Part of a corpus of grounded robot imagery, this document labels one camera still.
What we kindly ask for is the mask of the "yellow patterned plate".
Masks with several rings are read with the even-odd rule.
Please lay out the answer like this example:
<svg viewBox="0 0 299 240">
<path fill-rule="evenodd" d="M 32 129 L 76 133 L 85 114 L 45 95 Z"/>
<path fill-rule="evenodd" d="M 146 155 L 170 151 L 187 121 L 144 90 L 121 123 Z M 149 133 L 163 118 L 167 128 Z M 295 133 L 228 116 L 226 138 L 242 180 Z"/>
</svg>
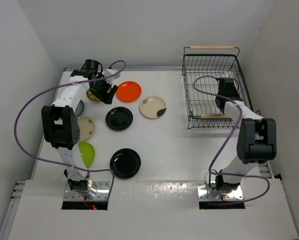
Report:
<svg viewBox="0 0 299 240">
<path fill-rule="evenodd" d="M 97 98 L 95 95 L 93 95 L 93 93 L 92 93 L 90 90 L 88 90 L 88 91 L 86 92 L 86 95 L 87 95 L 87 97 L 88 97 L 90 100 L 92 100 L 92 101 L 95 101 L 95 102 L 100 101 L 100 99 Z"/>
</svg>

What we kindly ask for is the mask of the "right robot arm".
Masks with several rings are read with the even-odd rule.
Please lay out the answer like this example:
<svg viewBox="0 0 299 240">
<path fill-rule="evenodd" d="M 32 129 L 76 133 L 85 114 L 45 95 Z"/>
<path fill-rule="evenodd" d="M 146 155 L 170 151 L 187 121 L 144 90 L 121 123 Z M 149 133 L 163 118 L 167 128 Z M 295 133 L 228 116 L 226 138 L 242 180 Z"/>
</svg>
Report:
<svg viewBox="0 0 299 240">
<path fill-rule="evenodd" d="M 248 177 L 251 170 L 273 160 L 277 155 L 277 127 L 272 118 L 264 118 L 250 110 L 240 98 L 235 87 L 234 79 L 219 77 L 218 92 L 215 95 L 216 106 L 222 113 L 229 114 L 234 121 L 234 126 L 217 151 L 208 171 L 212 168 L 217 158 L 229 142 L 235 129 L 239 127 L 236 144 L 236 156 L 228 166 L 215 173 L 215 186 L 208 186 L 211 190 L 231 191 L 236 189 L 243 178 Z"/>
</svg>

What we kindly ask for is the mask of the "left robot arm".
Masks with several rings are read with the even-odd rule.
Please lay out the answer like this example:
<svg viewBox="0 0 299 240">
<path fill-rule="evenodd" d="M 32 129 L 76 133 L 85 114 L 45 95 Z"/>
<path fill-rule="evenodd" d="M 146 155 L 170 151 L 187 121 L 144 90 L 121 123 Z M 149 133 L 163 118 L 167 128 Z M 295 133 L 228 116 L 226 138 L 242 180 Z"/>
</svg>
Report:
<svg viewBox="0 0 299 240">
<path fill-rule="evenodd" d="M 41 109 L 45 141 L 61 156 L 70 190 L 85 199 L 91 199 L 97 192 L 79 150 L 80 128 L 75 110 L 87 91 L 110 105 L 118 89 L 112 82 L 119 77 L 120 72 L 111 66 L 103 69 L 98 61 L 87 59 L 80 69 L 73 70 L 61 95 Z"/>
</svg>

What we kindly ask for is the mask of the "orange plate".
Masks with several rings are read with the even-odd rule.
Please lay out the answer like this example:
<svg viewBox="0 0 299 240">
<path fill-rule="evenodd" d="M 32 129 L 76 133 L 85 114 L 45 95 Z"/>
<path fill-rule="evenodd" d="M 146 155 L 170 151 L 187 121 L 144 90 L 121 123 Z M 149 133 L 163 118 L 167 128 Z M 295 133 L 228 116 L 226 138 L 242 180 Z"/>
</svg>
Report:
<svg viewBox="0 0 299 240">
<path fill-rule="evenodd" d="M 116 96 L 125 103 L 136 101 L 142 94 L 141 86 L 135 81 L 125 81 L 118 86 Z"/>
</svg>

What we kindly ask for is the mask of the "black plate centre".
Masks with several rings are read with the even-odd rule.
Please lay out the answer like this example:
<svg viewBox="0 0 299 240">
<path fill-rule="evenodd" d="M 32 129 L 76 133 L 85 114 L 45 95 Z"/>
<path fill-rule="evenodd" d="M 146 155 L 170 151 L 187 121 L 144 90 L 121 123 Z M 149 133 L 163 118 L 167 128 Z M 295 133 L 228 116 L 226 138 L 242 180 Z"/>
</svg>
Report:
<svg viewBox="0 0 299 240">
<path fill-rule="evenodd" d="M 133 113 L 126 107 L 112 108 L 105 117 L 106 125 L 113 131 L 124 131 L 133 122 Z"/>
</svg>

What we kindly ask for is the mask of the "blue floral plate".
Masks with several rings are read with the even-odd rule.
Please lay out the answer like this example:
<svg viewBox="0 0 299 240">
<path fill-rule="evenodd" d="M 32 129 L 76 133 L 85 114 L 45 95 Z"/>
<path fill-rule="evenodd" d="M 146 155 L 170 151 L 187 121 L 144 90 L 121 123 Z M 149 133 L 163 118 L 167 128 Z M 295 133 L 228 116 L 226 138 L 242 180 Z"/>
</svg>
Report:
<svg viewBox="0 0 299 240">
<path fill-rule="evenodd" d="M 75 117 L 77 118 L 77 117 L 81 116 L 83 114 L 84 110 L 85 110 L 85 104 L 82 100 L 80 100 L 75 111 L 74 111 Z"/>
</svg>

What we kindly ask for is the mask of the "cream plate with calligraphy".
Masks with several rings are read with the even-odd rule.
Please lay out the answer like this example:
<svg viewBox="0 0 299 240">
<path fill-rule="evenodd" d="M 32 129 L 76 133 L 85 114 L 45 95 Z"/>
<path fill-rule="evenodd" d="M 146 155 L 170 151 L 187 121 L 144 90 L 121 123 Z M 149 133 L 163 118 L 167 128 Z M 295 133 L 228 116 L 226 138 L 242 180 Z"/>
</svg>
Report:
<svg viewBox="0 0 299 240">
<path fill-rule="evenodd" d="M 80 130 L 79 141 L 85 142 L 89 140 L 95 133 L 94 121 L 88 116 L 79 116 L 76 120 Z"/>
</svg>

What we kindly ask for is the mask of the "cream plate black blotch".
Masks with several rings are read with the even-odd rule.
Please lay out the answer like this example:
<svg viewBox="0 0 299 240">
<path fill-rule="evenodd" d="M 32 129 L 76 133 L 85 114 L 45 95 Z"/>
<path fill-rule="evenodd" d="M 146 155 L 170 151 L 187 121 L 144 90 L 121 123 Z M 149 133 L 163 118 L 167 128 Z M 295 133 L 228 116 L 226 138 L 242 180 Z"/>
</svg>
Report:
<svg viewBox="0 0 299 240">
<path fill-rule="evenodd" d="M 152 95 L 140 102 L 139 110 L 148 119 L 158 119 L 165 114 L 167 104 L 161 97 Z"/>
</svg>

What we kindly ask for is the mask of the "lime green plate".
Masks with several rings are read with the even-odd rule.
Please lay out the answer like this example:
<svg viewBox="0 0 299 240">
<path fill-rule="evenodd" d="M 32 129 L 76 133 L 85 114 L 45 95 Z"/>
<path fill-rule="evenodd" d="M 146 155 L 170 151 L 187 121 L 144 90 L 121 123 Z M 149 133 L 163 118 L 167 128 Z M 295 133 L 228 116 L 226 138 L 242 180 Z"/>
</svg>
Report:
<svg viewBox="0 0 299 240">
<path fill-rule="evenodd" d="M 85 167 L 86 168 L 91 167 L 96 156 L 94 147 L 88 142 L 81 141 L 78 143 L 78 148 Z"/>
</svg>

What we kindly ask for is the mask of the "black plate near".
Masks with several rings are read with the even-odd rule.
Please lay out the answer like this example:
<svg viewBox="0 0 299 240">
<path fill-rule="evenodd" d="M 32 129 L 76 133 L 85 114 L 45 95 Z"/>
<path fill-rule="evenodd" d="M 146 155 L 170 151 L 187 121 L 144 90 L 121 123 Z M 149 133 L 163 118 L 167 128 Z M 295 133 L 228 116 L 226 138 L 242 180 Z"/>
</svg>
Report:
<svg viewBox="0 0 299 240">
<path fill-rule="evenodd" d="M 126 180 L 138 173 L 141 167 L 141 158 L 135 150 L 122 148 L 113 154 L 109 166 L 117 178 Z"/>
</svg>

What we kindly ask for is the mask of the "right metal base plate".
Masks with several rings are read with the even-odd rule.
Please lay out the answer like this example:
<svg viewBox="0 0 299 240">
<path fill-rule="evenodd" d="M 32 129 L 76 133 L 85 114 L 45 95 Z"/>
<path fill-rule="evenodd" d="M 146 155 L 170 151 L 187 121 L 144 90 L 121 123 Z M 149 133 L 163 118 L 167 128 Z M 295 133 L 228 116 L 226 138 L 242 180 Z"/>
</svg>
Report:
<svg viewBox="0 0 299 240">
<path fill-rule="evenodd" d="M 200 202 L 242 201 L 243 191 L 239 185 L 233 189 L 217 190 L 216 182 L 197 181 L 197 193 Z"/>
</svg>

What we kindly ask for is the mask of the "metal base plate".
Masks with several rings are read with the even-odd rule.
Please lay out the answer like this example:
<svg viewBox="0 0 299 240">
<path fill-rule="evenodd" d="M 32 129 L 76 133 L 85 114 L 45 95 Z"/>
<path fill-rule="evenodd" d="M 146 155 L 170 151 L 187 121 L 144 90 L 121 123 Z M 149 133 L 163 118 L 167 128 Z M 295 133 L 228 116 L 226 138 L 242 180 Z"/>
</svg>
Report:
<svg viewBox="0 0 299 240">
<path fill-rule="evenodd" d="M 197 193 L 200 202 L 242 201 L 243 191 L 239 185 L 233 189 L 217 190 L 216 182 L 197 181 Z"/>
<path fill-rule="evenodd" d="M 65 202 L 82 202 L 86 198 L 89 202 L 104 202 L 108 200 L 110 191 L 109 181 L 92 181 L 87 183 L 87 190 L 71 190 L 67 183 L 63 195 Z"/>
</svg>

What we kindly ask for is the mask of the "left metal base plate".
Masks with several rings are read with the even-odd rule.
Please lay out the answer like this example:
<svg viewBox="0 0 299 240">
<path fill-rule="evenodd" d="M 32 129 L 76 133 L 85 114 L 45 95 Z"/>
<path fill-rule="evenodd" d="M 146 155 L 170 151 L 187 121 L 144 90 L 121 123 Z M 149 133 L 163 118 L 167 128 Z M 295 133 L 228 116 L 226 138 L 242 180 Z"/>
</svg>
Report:
<svg viewBox="0 0 299 240">
<path fill-rule="evenodd" d="M 86 198 L 89 202 L 104 202 L 108 200 L 110 191 L 109 181 L 92 181 L 87 183 L 87 190 L 71 190 L 67 183 L 63 195 L 65 202 L 82 202 Z"/>
</svg>

